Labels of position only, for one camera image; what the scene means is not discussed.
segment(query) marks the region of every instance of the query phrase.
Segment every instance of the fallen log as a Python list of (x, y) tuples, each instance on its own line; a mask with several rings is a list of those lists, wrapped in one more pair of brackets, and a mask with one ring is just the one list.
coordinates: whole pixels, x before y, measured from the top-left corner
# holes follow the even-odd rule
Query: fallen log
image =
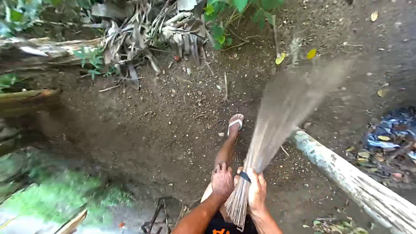
[(392, 233), (416, 233), (416, 206), (378, 183), (304, 131), (292, 136), (298, 149), (358, 205)]
[(25, 70), (45, 70), (54, 65), (76, 65), (81, 58), (75, 50), (98, 48), (103, 39), (54, 42), (44, 38), (6, 38), (0, 40), (0, 75)]

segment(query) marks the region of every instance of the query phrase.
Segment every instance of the leg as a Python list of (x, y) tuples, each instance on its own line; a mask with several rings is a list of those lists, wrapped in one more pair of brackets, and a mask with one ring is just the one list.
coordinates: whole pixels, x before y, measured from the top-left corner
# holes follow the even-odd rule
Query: leg
[[(233, 121), (236, 121), (238, 119), (243, 121), (244, 116), (242, 114), (236, 114), (233, 117), (231, 117), (229, 123), (232, 123)], [(230, 135), (228, 136), (224, 144), (221, 146), (220, 151), (217, 153), (217, 156), (215, 157), (214, 169), (218, 165), (222, 165), (224, 162), (227, 165), (227, 167), (230, 166), (231, 160), (233, 159), (234, 143), (238, 137), (239, 129), (240, 129), (240, 125), (238, 123), (230, 127)]]

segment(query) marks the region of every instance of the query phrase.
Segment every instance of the broom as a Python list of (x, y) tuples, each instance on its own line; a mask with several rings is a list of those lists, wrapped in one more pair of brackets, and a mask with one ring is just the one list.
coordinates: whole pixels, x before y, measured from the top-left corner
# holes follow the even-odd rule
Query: broom
[[(298, 68), (287, 69), (276, 77), (263, 94), (257, 122), (247, 152), (243, 172), (251, 167), (261, 173), (290, 135), (325, 95), (343, 81), (353, 60), (331, 62), (307, 61)], [(237, 186), (225, 203), (228, 216), (244, 230), (250, 182), (240, 176)]]

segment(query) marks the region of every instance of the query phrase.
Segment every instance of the flip-flop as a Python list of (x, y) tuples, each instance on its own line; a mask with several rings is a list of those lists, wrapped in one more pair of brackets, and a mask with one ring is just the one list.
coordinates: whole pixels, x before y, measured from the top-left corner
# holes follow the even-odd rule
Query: flip-flop
[(238, 120), (234, 120), (233, 122), (231, 122), (231, 123), (228, 125), (228, 132), (227, 132), (227, 136), (229, 136), (229, 135), (230, 135), (230, 127), (231, 127), (232, 125), (236, 124), (236, 123), (239, 123), (239, 124), (240, 124), (240, 128), (239, 128), (238, 130), (240, 130), (240, 129), (243, 127), (243, 122), (242, 122), (240, 119), (238, 119)]

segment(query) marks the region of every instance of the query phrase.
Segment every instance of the dirt ground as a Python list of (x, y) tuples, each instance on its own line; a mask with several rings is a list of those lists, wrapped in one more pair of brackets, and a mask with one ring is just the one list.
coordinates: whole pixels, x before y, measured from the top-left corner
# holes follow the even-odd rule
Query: dirt ground
[[(288, 2), (278, 15), (280, 51), (289, 50), (296, 36), (303, 41), (301, 59), (313, 48), (321, 56), (357, 56), (345, 83), (306, 120), (311, 123), (307, 132), (338, 154), (344, 156), (345, 149), (360, 141), (369, 122), (414, 103), (414, 10), (413, 2), (400, 0), (352, 5), (303, 0)], [(373, 11), (379, 12), (375, 22), (370, 21)], [(79, 67), (42, 75), (38, 86), (64, 90), (64, 108), (38, 116), (50, 150), (81, 160), (110, 181), (127, 183), (138, 200), (173, 196), (184, 204), (197, 202), (210, 181), (215, 154), (225, 140), (218, 134), (227, 132), (228, 119), (234, 113), (245, 116), (235, 146), (235, 170), (247, 152), (265, 85), (290, 64), (290, 57), (279, 67), (274, 64), (270, 27), (260, 30), (248, 17), (233, 27), (250, 42), (223, 52), (206, 49), (214, 76), (206, 66), (198, 70), (192, 59), (168, 68), (173, 53), (158, 57), (165, 74), (156, 77), (149, 67), (139, 70), (140, 91), (122, 85), (99, 92), (114, 81), (78, 79)], [(236, 45), (242, 42), (231, 37)], [(224, 72), (228, 102), (223, 101)], [(385, 97), (376, 93), (381, 88), (388, 91)], [(284, 147), (289, 156), (279, 151), (265, 172), (269, 207), (283, 231), (312, 233), (302, 225), (316, 217), (345, 216), (337, 209), (345, 206), (347, 196), (292, 146)], [(349, 203), (346, 213), (369, 228), (371, 219)], [(370, 232), (383, 231), (376, 225)]]

